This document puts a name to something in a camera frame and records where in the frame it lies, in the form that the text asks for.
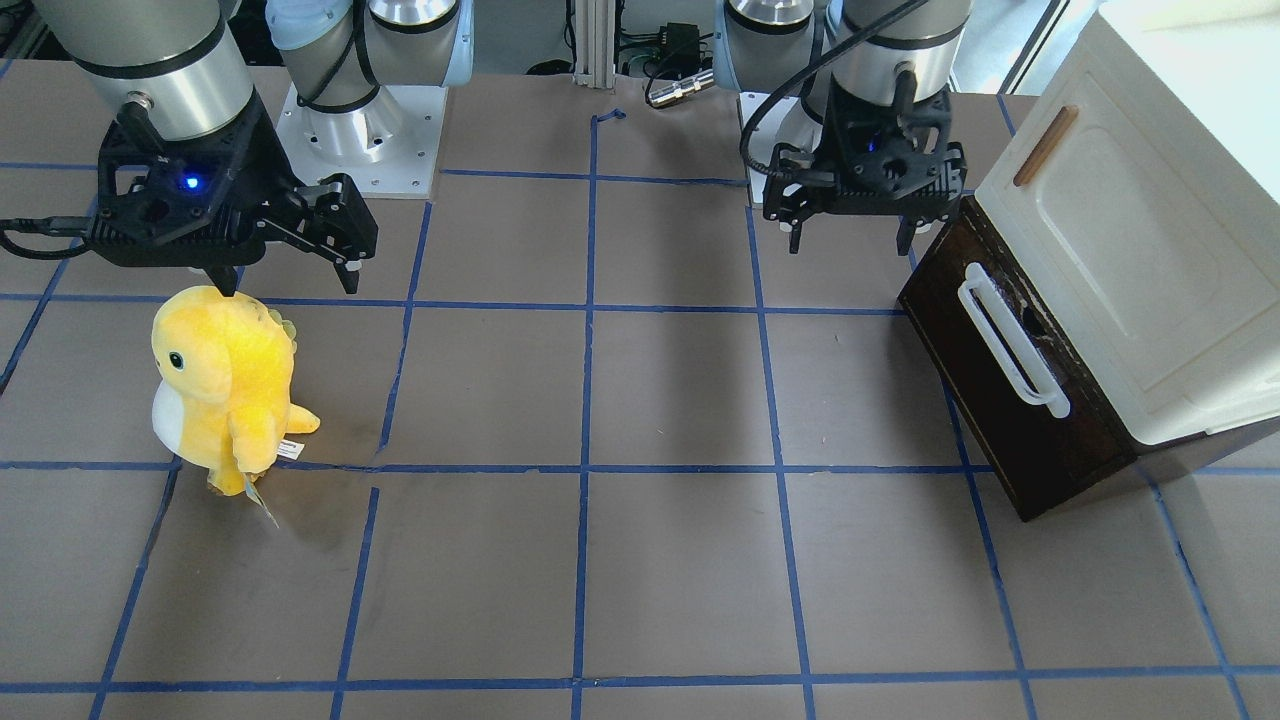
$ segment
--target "grid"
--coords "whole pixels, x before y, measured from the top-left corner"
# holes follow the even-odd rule
[[[0,67],[0,78],[8,72],[12,63]],[[1005,100],[1001,97],[1000,109],[1010,133],[1015,131],[1014,120],[1010,117]],[[599,128],[608,122],[625,122],[626,113],[621,109],[593,115],[590,118],[590,172],[577,173],[534,173],[534,172],[506,172],[506,170],[475,170],[475,169],[444,169],[445,176],[474,176],[474,177],[518,177],[529,179],[568,179],[585,182],[589,192],[588,201],[588,228],[586,228],[586,299],[584,304],[522,304],[522,302],[470,302],[470,301],[429,301],[416,299],[420,278],[422,275],[424,255],[428,247],[429,231],[431,223],[430,204],[426,205],[422,219],[419,242],[416,247],[412,274],[408,292],[403,301],[396,300],[326,300],[326,299],[296,299],[296,297],[264,297],[271,305],[310,305],[310,306],[374,306],[398,307],[403,310],[403,337],[399,348],[399,361],[396,379],[387,397],[387,409],[383,419],[379,451],[387,447],[392,438],[393,420],[399,400],[399,382],[404,366],[406,354],[410,347],[413,332],[415,311],[420,309],[466,309],[466,310],[530,310],[530,311],[570,311],[585,315],[585,354],[582,357],[582,415],[581,415],[581,456],[576,465],[411,465],[411,464],[333,464],[333,462],[307,462],[307,461],[280,461],[279,466],[298,471],[323,470],[348,470],[372,475],[381,473],[397,474],[525,474],[535,470],[545,474],[568,474],[579,478],[579,512],[577,512],[577,555],[576,555],[576,585],[573,592],[573,648],[572,673],[570,676],[558,678],[452,678],[452,679],[412,679],[412,678],[387,678],[387,679],[348,679],[352,652],[358,643],[357,624],[361,614],[365,579],[370,565],[372,542],[376,534],[378,511],[380,491],[372,487],[367,498],[367,512],[364,523],[364,534],[357,557],[355,584],[351,592],[349,610],[346,618],[346,626],[342,634],[342,651],[337,662],[337,671],[332,679],[323,678],[315,680],[187,680],[175,683],[161,682],[122,682],[115,679],[116,662],[124,647],[133,611],[146,580],[151,550],[156,543],[166,510],[174,496],[178,474],[182,468],[177,459],[168,462],[78,462],[78,461],[38,461],[38,460],[3,460],[0,469],[6,470],[90,470],[90,471],[157,471],[165,473],[166,480],[155,512],[154,521],[142,548],[136,566],[128,597],[118,624],[110,653],[105,660],[101,679],[97,683],[0,683],[0,696],[4,694],[92,694],[93,702],[90,710],[90,719],[96,720],[110,694],[115,693],[179,693],[179,692],[207,692],[207,693],[332,693],[330,717],[338,719],[343,714],[344,698],[351,693],[371,693],[389,691],[499,691],[499,689],[527,689],[527,691],[568,691],[571,693],[570,716],[579,720],[582,716],[584,689],[595,688],[681,688],[681,687],[756,687],[756,685],[786,685],[799,687],[804,698],[805,717],[814,720],[819,716],[814,698],[815,687],[831,685],[879,685],[879,684],[922,684],[922,683],[978,683],[978,682],[1014,682],[1019,685],[1025,715],[1034,720],[1038,717],[1037,703],[1032,682],[1041,680],[1073,680],[1073,679],[1106,679],[1106,678],[1193,678],[1193,676],[1220,676],[1230,688],[1236,711],[1242,719],[1251,717],[1249,710],[1239,689],[1236,678],[1239,676],[1275,676],[1280,675],[1280,665],[1234,665],[1222,647],[1217,629],[1208,611],[1201,592],[1199,583],[1187,555],[1183,551],[1178,528],[1165,503],[1161,488],[1148,479],[1152,500],[1156,503],[1160,516],[1167,530],[1167,539],[1171,551],[1176,555],[1178,562],[1192,593],[1203,629],[1208,635],[1216,665],[1169,665],[1169,666],[1126,666],[1126,667],[1028,667],[1023,659],[1021,643],[1019,642],[1014,614],[1009,597],[1005,592],[1005,583],[1001,575],[996,543],[988,524],[983,498],[979,493],[978,475],[989,473],[991,468],[970,460],[964,439],[964,430],[951,397],[946,396],[948,419],[955,434],[955,446],[960,457],[959,465],[796,465],[787,464],[783,457],[782,429],[778,414],[777,388],[774,386],[774,369],[769,343],[769,318],[777,315],[855,315],[855,316],[899,316],[901,310],[896,307],[769,307],[765,305],[764,283],[762,279],[760,256],[756,243],[755,217],[750,208],[745,208],[745,220],[748,237],[744,238],[750,249],[751,275],[754,283],[754,306],[700,306],[700,305],[618,305],[595,302],[595,264],[596,264],[596,204],[598,190],[602,183],[659,183],[659,184],[713,184],[741,187],[739,179],[727,178],[652,178],[631,176],[609,176],[599,173]],[[8,169],[56,169],[67,172],[91,170],[88,165],[70,164],[37,164],[37,163],[3,163],[0,168]],[[51,304],[61,302],[143,302],[155,304],[165,300],[163,296],[102,296],[102,295],[55,295],[68,261],[61,261],[55,269],[51,279],[42,293],[0,293],[0,302],[36,302],[35,310],[22,332],[22,336],[13,348],[6,363],[4,377],[0,379],[0,388],[5,387],[14,372],[22,364],[23,351],[28,346],[32,336],[38,331],[41,319]],[[914,268],[914,252],[909,256],[909,263]],[[741,314],[755,315],[759,341],[762,348],[760,363],[765,383],[765,398],[768,405],[769,434],[772,443],[772,464],[751,465],[630,465],[630,464],[596,464],[591,461],[591,391],[593,391],[593,343],[596,313],[628,313],[628,314]],[[776,479],[778,509],[781,512],[782,544],[786,560],[786,573],[791,600],[792,621],[795,629],[795,644],[799,664],[799,673],[762,674],[762,675],[625,675],[594,678],[588,676],[584,670],[585,635],[586,635],[586,578],[590,570],[588,556],[588,539],[590,527],[590,500],[591,477],[607,474],[765,474]],[[1012,669],[1009,670],[963,670],[963,671],[906,671],[906,673],[815,673],[810,666],[809,639],[805,625],[804,602],[801,598],[801,584],[797,570],[795,541],[792,537],[792,519],[788,500],[788,479],[792,474],[831,473],[836,475],[895,475],[895,474],[931,474],[964,478],[968,495],[970,497],[974,521],[977,523],[982,544],[987,556],[991,571],[991,582],[1000,605],[1000,614],[1007,634],[1009,648],[1012,657]],[[1233,475],[1280,475],[1280,469],[1275,468],[1217,468],[1208,469],[1208,474]]]

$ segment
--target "stuffed dinosaur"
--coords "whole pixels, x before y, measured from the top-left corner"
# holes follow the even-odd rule
[[[320,427],[289,402],[294,334],[293,323],[257,300],[209,286],[179,292],[156,313],[151,352],[161,382],[151,427],[179,457],[209,468],[220,495],[244,492],[262,505],[253,482],[280,439]]]

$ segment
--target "power adapter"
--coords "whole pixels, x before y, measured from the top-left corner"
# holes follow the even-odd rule
[[[658,31],[660,79],[682,79],[698,74],[703,64],[698,26],[667,23]]]

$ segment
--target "oven handle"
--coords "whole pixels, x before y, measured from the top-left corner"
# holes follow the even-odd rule
[[[1014,392],[1028,405],[1044,405],[1048,407],[1050,415],[1059,419],[1066,418],[1071,413],[1071,401],[1057,384],[1044,359],[1032,345],[1032,340],[1027,337],[1027,331],[1018,323],[1014,311],[1000,296],[991,275],[978,263],[970,263],[965,268],[964,277],[965,282],[956,292],[960,304],[964,305],[965,313],[973,320],[982,341],[987,343],[987,350],[1004,370]],[[1012,350],[1016,361],[1009,355],[1006,345],[1009,350]],[[1025,370],[1027,377],[1023,377],[1023,370]]]

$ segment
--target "brown wooden drawer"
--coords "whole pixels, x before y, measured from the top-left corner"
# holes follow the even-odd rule
[[[970,263],[986,269],[1044,359],[1070,402],[1065,418],[1019,397],[987,347],[957,295]],[[1134,460],[1119,418],[973,197],[899,300],[1023,519]]]

